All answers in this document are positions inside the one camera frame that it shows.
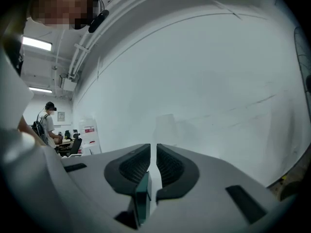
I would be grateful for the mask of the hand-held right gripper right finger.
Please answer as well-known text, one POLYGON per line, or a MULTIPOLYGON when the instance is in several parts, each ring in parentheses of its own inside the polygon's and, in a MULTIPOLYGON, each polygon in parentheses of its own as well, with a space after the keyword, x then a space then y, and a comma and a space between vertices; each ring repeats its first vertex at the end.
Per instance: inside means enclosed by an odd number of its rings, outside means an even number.
POLYGON ((156 202, 184 197, 199 180, 197 164, 189 158, 191 151, 175 146, 157 144, 156 165, 162 188, 156 193, 156 202))

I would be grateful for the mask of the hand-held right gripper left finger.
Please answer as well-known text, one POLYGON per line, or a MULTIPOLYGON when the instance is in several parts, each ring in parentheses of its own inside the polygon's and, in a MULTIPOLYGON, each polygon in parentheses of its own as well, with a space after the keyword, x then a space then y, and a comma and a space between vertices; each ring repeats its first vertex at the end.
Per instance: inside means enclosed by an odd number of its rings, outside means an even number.
POLYGON ((105 166, 104 177, 116 193, 133 196, 150 166, 151 145, 138 144, 112 153, 118 157, 105 166))

